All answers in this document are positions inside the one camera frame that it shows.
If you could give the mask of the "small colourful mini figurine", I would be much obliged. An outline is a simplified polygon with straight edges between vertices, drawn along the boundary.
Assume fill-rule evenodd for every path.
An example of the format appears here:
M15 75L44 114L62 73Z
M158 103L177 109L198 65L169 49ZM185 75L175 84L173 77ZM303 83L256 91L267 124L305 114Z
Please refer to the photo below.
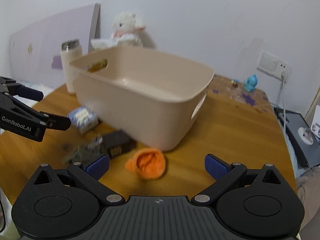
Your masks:
M238 85L239 85L239 81L238 81L237 79L232 79L232 80L231 80L231 84L232 84L233 87L236 88L236 87L238 87Z

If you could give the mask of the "beige plastic storage basket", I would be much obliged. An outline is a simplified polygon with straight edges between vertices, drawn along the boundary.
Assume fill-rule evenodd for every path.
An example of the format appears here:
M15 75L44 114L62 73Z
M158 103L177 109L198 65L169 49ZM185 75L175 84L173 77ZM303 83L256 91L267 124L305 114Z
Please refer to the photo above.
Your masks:
M78 102L104 123L162 151L191 129L214 70L143 47L112 47L69 63Z

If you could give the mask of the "lilac headboard panel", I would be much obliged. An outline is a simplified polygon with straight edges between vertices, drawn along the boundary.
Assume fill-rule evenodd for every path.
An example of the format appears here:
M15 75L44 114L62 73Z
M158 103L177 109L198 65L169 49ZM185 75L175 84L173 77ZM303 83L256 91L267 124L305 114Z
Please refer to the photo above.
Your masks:
M10 63L15 80L56 88L65 83L61 44L78 39L87 53L95 30L100 4L60 12L32 23L10 37Z

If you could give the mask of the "dark brown small box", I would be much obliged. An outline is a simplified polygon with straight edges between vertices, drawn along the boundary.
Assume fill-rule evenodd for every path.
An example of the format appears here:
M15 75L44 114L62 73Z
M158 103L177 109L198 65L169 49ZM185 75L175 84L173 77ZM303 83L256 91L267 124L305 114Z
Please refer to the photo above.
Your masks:
M110 159L124 153L128 153L136 148L137 143L123 130L117 130L102 136L104 152Z

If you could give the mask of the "dark grey laptop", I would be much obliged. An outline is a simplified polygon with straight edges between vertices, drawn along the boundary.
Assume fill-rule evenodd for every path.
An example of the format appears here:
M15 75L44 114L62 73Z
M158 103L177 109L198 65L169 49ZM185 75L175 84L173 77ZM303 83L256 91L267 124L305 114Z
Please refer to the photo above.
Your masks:
M293 111L284 111L274 108L278 120L286 125L286 134L295 150L297 161L301 167L314 167L319 165L319 144L307 145L298 134L300 127L309 127L301 114Z

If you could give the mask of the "white wall switch socket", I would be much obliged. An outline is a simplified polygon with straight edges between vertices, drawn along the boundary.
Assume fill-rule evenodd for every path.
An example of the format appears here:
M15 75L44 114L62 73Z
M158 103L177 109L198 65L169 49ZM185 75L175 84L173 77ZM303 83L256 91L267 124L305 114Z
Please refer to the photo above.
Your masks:
M292 73L292 67L288 63L265 50L260 52L257 70L285 83L287 83Z

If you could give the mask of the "green dried-leaf plastic bag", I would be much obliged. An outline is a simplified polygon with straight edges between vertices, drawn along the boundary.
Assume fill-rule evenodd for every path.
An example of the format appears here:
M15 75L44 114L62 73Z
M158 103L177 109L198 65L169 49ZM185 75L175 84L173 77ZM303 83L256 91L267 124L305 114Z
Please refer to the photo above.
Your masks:
M85 164L104 153L105 146L103 143L103 137L98 136L90 142L77 146L62 159L62 162L66 165L74 162L81 162Z

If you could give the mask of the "white plush lamb toy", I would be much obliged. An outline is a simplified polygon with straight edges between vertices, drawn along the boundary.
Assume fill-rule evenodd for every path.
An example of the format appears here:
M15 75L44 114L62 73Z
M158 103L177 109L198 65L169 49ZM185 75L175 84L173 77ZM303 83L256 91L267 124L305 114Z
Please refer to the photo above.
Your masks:
M143 46L140 33L146 25L133 13L121 12L113 22L111 39L118 46Z

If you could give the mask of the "blue white tissue pack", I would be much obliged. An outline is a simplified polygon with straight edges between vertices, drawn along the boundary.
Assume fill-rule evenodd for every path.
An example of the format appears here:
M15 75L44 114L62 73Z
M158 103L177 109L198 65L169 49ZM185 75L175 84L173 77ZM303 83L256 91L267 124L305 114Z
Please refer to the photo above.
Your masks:
M85 106L78 107L67 114L73 127L84 135L99 125L99 119L95 113Z

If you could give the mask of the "blue cartoon figurine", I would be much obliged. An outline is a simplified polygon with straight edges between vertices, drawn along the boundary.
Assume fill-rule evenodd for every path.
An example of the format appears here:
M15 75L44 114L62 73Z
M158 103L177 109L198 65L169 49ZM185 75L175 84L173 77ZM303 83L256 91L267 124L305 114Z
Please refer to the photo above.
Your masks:
M247 92L253 92L255 90L256 85L258 84L257 76L251 75L244 81L244 90Z

